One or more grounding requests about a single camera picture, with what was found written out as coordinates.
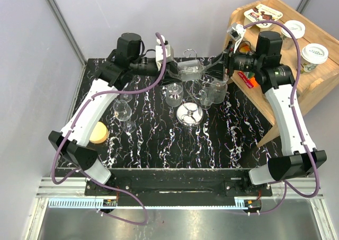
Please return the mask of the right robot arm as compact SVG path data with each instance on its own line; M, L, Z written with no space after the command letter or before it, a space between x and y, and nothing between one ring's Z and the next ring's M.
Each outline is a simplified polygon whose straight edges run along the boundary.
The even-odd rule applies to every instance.
M314 174L327 156L317 149L302 118L292 70L281 61L282 39L277 32L264 31L258 35L254 53L240 53L243 34L229 33L231 41L224 51L211 61L207 69L212 77L232 76L234 71L254 73L263 94L272 107L282 142L282 156L270 158L264 166L253 168L242 180L241 190L254 195L260 185Z

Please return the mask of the aluminium rail frame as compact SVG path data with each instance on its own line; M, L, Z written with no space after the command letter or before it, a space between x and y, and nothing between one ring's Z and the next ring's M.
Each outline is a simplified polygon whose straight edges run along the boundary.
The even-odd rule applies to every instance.
M245 169L229 168L224 147L185 145L177 152L178 167L136 170ZM146 209L138 198L140 208L118 208L116 198L85 197L87 183L43 178L28 239L338 239L323 196L305 199L282 183L270 186L273 197L249 200L245 209Z

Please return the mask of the paper coffee cup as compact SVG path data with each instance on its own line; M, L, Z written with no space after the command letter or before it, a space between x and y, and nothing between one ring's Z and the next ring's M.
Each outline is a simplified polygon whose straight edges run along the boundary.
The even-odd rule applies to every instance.
M306 27L300 21L288 20L286 21L284 26L287 27L288 30L292 32L292 34L297 40L305 35ZM282 38L282 50L288 50L292 46L294 46L294 41L291 35L284 28L281 28L281 38Z
M329 52L327 48L318 43L309 43L304 47L299 46L300 63L297 64L296 70L300 69L300 73L310 73L319 65L324 64Z

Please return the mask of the ribbed glass goblet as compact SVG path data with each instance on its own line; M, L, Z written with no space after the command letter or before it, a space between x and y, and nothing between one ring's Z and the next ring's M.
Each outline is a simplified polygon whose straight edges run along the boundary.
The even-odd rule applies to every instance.
M177 63L177 74L175 78L183 81L197 81L202 77L203 65L199 60L188 60Z

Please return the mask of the colourful sponge pack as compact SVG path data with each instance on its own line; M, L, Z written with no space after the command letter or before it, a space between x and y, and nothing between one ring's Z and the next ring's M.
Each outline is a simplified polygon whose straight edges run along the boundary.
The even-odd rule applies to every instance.
M237 50L242 54L253 53L249 41L242 41ZM254 73L242 71L242 73L239 76L241 77L241 79L244 81L248 88L255 88L259 86L259 84L255 80Z

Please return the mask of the wooden shelf unit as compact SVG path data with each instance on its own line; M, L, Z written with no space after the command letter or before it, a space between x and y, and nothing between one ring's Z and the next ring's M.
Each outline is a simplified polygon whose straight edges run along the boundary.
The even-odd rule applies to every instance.
M333 88L338 85L338 40L326 31L315 25L312 21L298 13L282 0L259 0L234 10L229 18L229 24L244 22L244 12L263 4L283 13L281 23L288 20L297 20L306 26L305 35L298 40L299 46L304 47L309 43L318 43L325 46L329 52L327 61L319 65L310 73L303 73L297 85L297 96L302 115L306 115L317 105ZM261 114L272 125L272 128L258 142L257 146L263 146L279 136L278 125L271 106L265 99L261 88L248 88L241 77L234 73L230 79L250 99Z

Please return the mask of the clear wine glass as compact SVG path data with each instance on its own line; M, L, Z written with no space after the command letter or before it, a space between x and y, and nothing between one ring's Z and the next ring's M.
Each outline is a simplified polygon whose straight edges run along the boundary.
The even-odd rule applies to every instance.
M123 131L131 134L136 129L136 124L131 120L132 109L124 100L116 100L113 104L114 115L117 120L122 122Z
M127 103L130 102L132 99L133 99L133 95L132 94L123 93L123 94L119 95L119 100L123 100L123 101L125 101Z

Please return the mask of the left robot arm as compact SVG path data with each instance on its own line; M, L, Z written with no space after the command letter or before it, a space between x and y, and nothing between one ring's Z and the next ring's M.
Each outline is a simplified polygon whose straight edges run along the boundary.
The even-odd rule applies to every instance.
M143 57L141 36L135 33L124 33L117 40L117 47L101 65L92 82L90 91L76 113L61 129L52 131L48 139L56 150L53 158L51 179L54 184L64 180L56 180L55 169L59 158L64 158L76 166L86 178L96 183L96 188L103 195L114 191L115 182L110 179L111 172L100 162L98 153L88 148L90 136L104 111L120 94L141 94L152 90L163 80L167 65L173 61L173 49L165 37L156 33L157 45L155 61L151 64L151 72L157 77L149 86L134 91L125 91L125 86L135 75L142 75L146 68L137 70L131 64L137 64Z

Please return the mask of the chrome wine glass rack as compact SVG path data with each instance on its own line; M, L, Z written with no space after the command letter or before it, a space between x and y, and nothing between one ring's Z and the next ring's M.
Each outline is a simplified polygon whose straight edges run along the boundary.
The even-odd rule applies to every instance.
M208 67L208 64L202 64L203 69ZM223 63L219 63L215 66L223 67ZM167 70L169 70L169 63L166 63L166 71ZM203 72L202 77L197 81L181 82L183 85L183 99L182 103L175 108L176 118L182 125L186 127L193 127L199 125L202 122L205 110L202 109L200 104L199 91L205 90L206 92L209 92L209 87L213 80L215 80L213 77L206 75Z

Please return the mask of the near paper coffee cup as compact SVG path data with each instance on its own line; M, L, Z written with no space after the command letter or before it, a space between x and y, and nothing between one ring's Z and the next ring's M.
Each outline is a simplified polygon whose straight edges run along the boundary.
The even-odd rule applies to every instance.
M304 47L299 46L300 63L297 64L296 70L300 69L300 73L310 73L319 65L324 64L329 52L327 48L318 43L309 43Z

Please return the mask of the chocolate yogurt cup pack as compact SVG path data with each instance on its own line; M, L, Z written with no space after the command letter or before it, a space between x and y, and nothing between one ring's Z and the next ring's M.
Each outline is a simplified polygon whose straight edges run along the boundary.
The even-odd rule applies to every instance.
M273 20L277 21L283 17L283 13L270 8L263 4L258 4L256 7L244 12L244 25L248 25L257 21Z

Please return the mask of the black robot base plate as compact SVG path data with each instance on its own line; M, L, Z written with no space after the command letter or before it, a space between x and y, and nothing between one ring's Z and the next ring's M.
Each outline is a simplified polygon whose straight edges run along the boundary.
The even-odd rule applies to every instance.
M120 192L93 182L86 184L84 196L116 198L118 208L146 209L247 208L249 200L271 198L268 184L252 185L247 169L116 169L109 185Z

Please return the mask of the far paper coffee cup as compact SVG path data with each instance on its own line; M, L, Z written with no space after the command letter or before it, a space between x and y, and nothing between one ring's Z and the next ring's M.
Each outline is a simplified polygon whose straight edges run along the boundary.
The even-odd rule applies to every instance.
M300 21L288 20L286 21L284 26L287 27L288 30L292 32L292 34L297 40L305 35L306 27ZM282 38L282 50L288 50L292 46L294 46L294 41L291 35L284 28L281 28L281 38Z

